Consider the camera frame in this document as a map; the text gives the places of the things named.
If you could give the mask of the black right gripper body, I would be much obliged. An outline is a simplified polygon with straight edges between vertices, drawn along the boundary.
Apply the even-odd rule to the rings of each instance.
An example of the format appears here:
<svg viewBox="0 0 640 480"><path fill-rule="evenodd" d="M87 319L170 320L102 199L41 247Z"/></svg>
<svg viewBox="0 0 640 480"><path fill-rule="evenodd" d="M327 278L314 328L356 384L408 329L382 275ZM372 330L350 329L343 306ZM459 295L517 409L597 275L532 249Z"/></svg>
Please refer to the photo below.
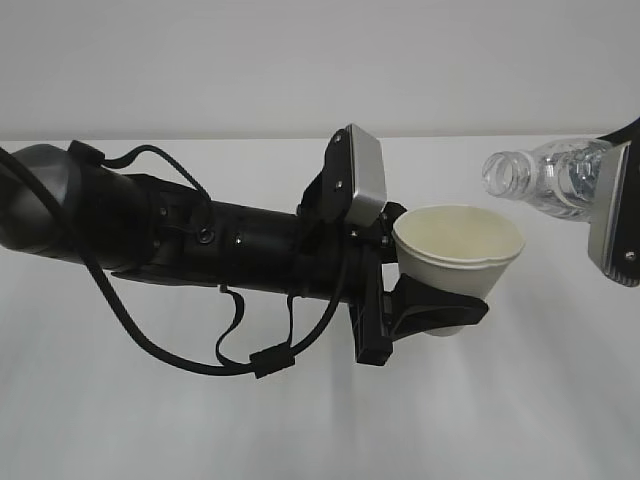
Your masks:
<svg viewBox="0 0 640 480"><path fill-rule="evenodd" d="M620 145L632 141L639 134L639 130L640 118L637 118L616 131L600 136L599 140L606 141L611 145Z"/></svg>

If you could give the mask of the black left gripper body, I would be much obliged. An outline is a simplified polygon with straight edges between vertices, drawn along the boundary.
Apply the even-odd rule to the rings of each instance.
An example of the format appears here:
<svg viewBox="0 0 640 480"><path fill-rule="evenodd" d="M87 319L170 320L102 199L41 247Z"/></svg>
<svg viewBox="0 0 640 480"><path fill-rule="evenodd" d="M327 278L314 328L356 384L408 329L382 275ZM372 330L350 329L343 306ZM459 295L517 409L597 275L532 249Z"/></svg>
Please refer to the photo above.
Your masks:
<svg viewBox="0 0 640 480"><path fill-rule="evenodd" d="M393 352L385 320L382 266L395 263L391 239L400 205L387 203L369 227L317 221L300 241L295 272L298 294L327 298L329 304L316 326L294 345L296 355L325 331L339 303L348 306L355 361L382 366Z"/></svg>

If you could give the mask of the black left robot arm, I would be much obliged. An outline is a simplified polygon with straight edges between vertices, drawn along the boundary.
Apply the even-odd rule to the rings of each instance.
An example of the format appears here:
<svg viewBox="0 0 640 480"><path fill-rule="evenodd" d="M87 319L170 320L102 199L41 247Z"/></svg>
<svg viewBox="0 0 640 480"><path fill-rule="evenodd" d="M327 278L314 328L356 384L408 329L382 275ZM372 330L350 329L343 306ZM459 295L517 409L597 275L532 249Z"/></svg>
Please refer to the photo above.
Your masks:
<svg viewBox="0 0 640 480"><path fill-rule="evenodd" d="M354 156L348 133L339 131L297 211L288 214L215 202L193 178L176 184L131 174L135 152L109 159L79 141L67 149L39 144L3 152L1 244L85 265L133 341L184 371L260 378L288 368L324 332L340 303L349 308L356 360L381 366L395 341L474 325L488 307L479 294L407 275L385 290L382 268L398 259L391 231L404 209L383 202L370 218L348 220L356 204ZM112 277L216 287L233 298L235 322L245 313L245 289L324 298L328 304L303 339L287 337L244 363L219 356L209 365L150 340L115 292Z"/></svg>

